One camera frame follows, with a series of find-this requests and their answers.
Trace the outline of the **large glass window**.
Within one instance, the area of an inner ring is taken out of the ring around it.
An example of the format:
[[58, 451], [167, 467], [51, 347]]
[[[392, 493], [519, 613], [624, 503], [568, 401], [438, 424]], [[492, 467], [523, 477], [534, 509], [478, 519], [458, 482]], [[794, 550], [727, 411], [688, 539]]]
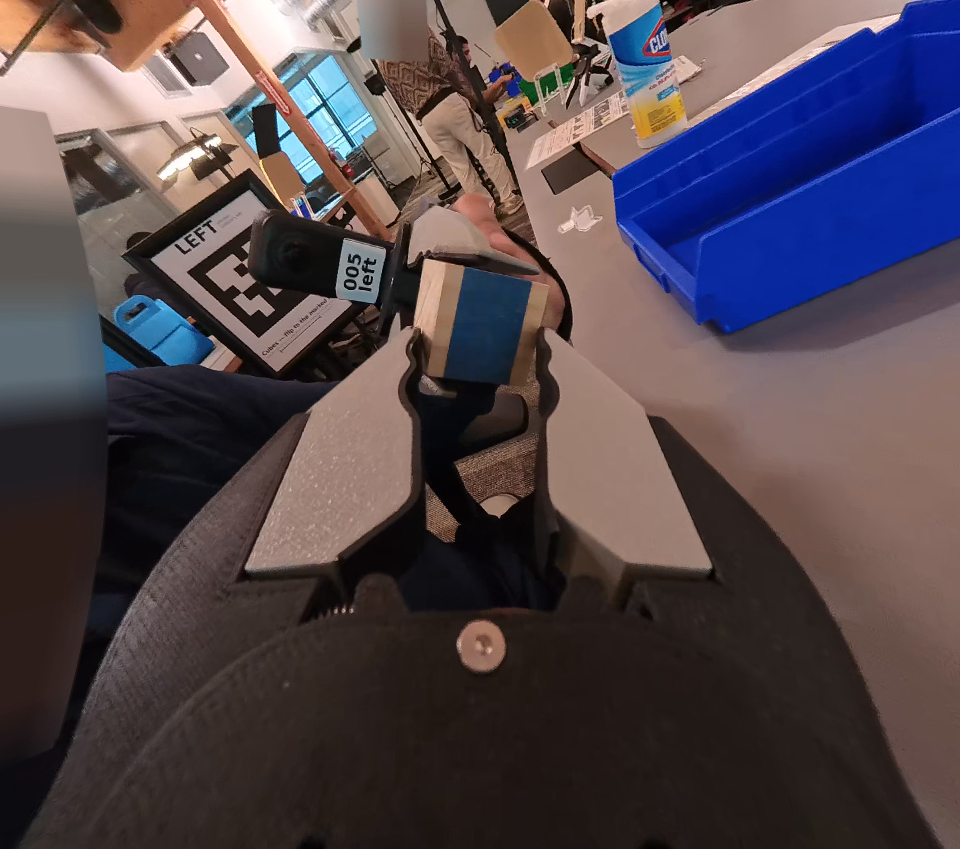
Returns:
[[378, 125], [338, 58], [298, 53], [276, 73], [331, 155], [350, 167], [348, 174], [359, 174], [361, 149]]

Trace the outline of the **black and white tool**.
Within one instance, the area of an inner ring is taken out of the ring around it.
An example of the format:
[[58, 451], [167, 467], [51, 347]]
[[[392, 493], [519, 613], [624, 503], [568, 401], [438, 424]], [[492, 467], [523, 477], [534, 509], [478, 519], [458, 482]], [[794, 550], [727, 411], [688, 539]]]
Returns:
[[610, 86], [614, 82], [610, 71], [612, 62], [612, 53], [605, 47], [588, 46], [581, 50], [563, 100], [564, 108], [569, 109], [574, 99], [583, 107], [591, 93]]

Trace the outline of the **black speaker box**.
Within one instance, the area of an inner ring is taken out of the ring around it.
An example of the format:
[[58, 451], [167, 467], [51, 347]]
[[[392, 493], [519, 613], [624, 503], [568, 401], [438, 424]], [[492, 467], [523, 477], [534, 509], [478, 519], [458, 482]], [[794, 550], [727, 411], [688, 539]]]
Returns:
[[167, 61], [191, 88], [209, 87], [230, 68], [209, 35], [191, 31], [168, 46]]

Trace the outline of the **disinfecting wipes canister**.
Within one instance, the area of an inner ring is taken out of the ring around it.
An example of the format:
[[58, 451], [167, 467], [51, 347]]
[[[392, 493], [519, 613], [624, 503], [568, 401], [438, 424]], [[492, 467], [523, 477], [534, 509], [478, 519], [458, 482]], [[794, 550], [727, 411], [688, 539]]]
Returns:
[[660, 0], [600, 0], [586, 10], [599, 18], [638, 145], [650, 150], [688, 124]]

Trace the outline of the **white paper sheets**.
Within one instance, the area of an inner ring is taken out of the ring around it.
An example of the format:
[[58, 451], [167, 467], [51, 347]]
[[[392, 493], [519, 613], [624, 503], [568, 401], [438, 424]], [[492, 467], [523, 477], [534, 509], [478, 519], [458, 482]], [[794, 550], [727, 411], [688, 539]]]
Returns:
[[780, 77], [787, 75], [799, 66], [813, 60], [820, 54], [835, 47], [846, 39], [851, 38], [861, 30], [867, 29], [873, 33], [880, 33], [882, 30], [891, 27], [899, 20], [901, 13], [892, 15], [876, 16], [870, 19], [861, 20], [856, 23], [836, 26], [823, 33], [817, 39], [811, 40], [795, 52], [785, 56], [777, 63], [765, 69], [760, 75], [755, 76], [738, 89], [730, 92], [711, 106], [692, 118], [693, 124], [702, 123], [712, 116], [734, 105], [741, 99], [749, 97], [754, 92], [764, 88]]

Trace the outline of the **black framed tag sign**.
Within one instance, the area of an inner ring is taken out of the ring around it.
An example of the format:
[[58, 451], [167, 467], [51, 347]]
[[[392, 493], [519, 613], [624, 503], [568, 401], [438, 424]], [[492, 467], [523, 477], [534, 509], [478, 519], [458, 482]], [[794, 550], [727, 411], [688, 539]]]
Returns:
[[249, 265], [254, 223], [280, 202], [246, 170], [124, 256], [156, 280], [235, 356], [271, 378], [302, 360], [363, 313], [358, 303], [261, 284]]

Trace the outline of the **person's left hand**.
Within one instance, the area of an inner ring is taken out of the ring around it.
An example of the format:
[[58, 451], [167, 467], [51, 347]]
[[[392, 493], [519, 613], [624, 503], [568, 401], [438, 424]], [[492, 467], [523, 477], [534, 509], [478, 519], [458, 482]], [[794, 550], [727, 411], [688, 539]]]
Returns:
[[544, 310], [543, 325], [557, 331], [565, 316], [567, 304], [558, 280], [547, 272], [522, 245], [516, 243], [509, 231], [504, 230], [496, 214], [494, 202], [487, 195], [467, 193], [452, 204], [452, 210], [469, 219], [486, 238], [489, 246], [531, 266], [536, 265], [535, 275], [523, 275], [522, 278], [546, 286], [547, 302]]

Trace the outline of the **wooden post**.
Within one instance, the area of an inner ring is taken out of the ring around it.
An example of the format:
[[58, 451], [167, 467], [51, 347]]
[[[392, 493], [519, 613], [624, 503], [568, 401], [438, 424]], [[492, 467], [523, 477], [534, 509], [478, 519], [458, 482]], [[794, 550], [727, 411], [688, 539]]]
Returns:
[[222, 0], [196, 0], [195, 5], [221, 36], [260, 91], [275, 105], [294, 135], [318, 164], [324, 176], [354, 209], [356, 217], [361, 220], [366, 231], [378, 239], [388, 241], [390, 232], [375, 213], [367, 197], [334, 162], [329, 148], [287, 89], [283, 87], [282, 81], [270, 65], [238, 28], [226, 4]]

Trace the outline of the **blue bag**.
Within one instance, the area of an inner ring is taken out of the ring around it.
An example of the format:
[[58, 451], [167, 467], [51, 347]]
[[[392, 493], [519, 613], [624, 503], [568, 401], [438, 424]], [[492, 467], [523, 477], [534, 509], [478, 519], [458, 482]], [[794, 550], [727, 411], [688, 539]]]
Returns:
[[198, 365], [215, 350], [214, 342], [167, 303], [136, 294], [117, 305], [114, 325], [163, 364]]

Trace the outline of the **printed paper sheet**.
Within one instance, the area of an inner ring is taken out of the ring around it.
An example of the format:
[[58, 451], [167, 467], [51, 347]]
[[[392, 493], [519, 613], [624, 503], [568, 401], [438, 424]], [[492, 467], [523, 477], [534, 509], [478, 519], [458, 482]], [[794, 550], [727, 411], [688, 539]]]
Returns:
[[533, 144], [526, 169], [546, 162], [567, 148], [574, 147], [608, 125], [629, 115], [629, 105], [623, 90], [619, 90], [587, 110], [581, 111], [546, 135], [538, 137]]

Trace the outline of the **wooden cube with blue tape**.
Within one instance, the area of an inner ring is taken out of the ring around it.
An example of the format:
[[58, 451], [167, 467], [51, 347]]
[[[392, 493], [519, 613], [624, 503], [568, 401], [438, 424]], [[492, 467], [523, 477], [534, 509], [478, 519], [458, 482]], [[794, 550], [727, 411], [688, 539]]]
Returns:
[[541, 282], [427, 258], [414, 309], [423, 373], [454, 383], [523, 386], [548, 296]]

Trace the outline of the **studio light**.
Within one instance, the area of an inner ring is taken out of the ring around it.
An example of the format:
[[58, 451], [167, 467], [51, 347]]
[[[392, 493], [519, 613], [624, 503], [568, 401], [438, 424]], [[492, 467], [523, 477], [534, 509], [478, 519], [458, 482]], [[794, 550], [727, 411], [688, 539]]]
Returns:
[[222, 172], [227, 179], [233, 178], [229, 166], [238, 145], [224, 141], [217, 133], [191, 132], [191, 139], [175, 148], [155, 173], [164, 189], [174, 186], [185, 171], [190, 171], [197, 181], [203, 181], [216, 172]]

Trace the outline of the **black flag panel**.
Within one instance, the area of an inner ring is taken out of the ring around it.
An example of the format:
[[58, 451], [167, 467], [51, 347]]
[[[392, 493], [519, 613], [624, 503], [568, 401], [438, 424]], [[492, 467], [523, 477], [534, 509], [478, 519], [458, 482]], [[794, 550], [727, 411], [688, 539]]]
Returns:
[[255, 149], [258, 159], [263, 161], [282, 151], [278, 109], [274, 103], [264, 103], [251, 108], [250, 120], [253, 126]]

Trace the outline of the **blue plastic bin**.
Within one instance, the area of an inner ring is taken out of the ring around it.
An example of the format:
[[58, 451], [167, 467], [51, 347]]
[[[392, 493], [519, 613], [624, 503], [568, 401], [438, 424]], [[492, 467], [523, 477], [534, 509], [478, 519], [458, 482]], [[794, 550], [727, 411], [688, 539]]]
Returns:
[[959, 0], [907, 4], [616, 171], [621, 237], [730, 334], [958, 239]]

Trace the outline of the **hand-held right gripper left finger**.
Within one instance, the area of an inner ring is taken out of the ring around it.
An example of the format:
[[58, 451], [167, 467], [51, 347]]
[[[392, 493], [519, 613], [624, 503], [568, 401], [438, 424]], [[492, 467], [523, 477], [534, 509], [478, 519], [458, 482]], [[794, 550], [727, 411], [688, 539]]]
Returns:
[[387, 344], [316, 402], [247, 556], [252, 579], [335, 578], [424, 486], [419, 332]]

